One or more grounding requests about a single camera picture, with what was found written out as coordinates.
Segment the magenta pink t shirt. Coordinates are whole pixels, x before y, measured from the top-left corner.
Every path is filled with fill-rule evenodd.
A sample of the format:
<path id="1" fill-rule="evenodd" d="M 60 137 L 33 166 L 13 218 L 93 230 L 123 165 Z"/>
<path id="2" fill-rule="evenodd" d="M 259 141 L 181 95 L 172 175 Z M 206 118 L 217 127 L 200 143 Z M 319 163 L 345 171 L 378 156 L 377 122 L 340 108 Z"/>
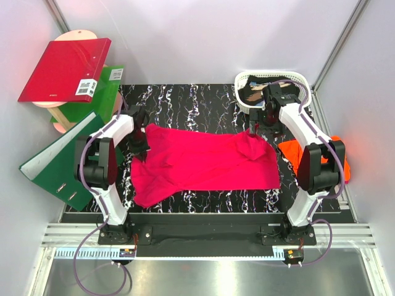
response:
<path id="1" fill-rule="evenodd" d="M 181 191 L 280 188 L 277 155 L 262 137 L 146 127 L 150 150 L 131 163 L 134 202 L 148 208 Z"/>

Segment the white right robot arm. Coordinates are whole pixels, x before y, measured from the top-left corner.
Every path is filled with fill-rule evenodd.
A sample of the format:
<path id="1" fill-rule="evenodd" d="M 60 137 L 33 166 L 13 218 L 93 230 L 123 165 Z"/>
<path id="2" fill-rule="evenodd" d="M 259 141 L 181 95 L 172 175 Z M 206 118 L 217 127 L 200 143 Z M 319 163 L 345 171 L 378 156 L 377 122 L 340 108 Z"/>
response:
<path id="1" fill-rule="evenodd" d="M 307 93 L 306 86 L 297 81 L 268 83 L 261 90 L 263 108 L 249 111 L 249 132 L 255 134 L 260 125 L 275 131 L 286 127 L 302 149 L 297 173 L 300 189 L 280 229 L 282 241 L 291 245 L 312 225 L 312 217 L 321 202 L 337 199 L 343 193 L 346 149 L 342 141 L 335 141 L 320 130 L 305 112 L 308 96 L 300 101 L 297 95 L 283 92 L 284 86 L 290 83 Z"/>

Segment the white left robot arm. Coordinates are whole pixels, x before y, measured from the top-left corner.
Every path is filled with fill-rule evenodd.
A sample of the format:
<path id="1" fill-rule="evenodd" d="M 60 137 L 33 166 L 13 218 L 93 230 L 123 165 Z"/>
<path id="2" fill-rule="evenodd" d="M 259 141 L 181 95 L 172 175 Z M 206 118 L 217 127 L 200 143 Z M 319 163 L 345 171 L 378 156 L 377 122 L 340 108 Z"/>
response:
<path id="1" fill-rule="evenodd" d="M 133 229 L 125 224 L 127 211 L 115 185 L 118 174 L 115 148 L 127 139 L 132 156 L 145 161 L 151 150 L 145 132 L 148 123 L 147 111 L 132 105 L 95 133 L 80 136 L 75 145 L 74 177 L 96 200 L 104 222 L 114 226 L 111 235 L 119 244 L 132 240 Z"/>

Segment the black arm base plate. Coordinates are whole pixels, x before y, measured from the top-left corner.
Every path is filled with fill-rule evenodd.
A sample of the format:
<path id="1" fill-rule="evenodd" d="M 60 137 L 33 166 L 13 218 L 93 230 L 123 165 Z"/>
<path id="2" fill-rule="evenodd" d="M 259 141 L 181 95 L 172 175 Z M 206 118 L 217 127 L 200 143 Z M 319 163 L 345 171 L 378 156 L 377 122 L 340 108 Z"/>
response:
<path id="1" fill-rule="evenodd" d="M 309 228 L 300 238 L 286 239 L 277 224 L 136 224 L 131 236 L 116 234 L 108 229 L 99 233 L 100 245 L 154 245 L 163 241 L 247 241 L 262 245 L 314 246 L 314 230 Z"/>

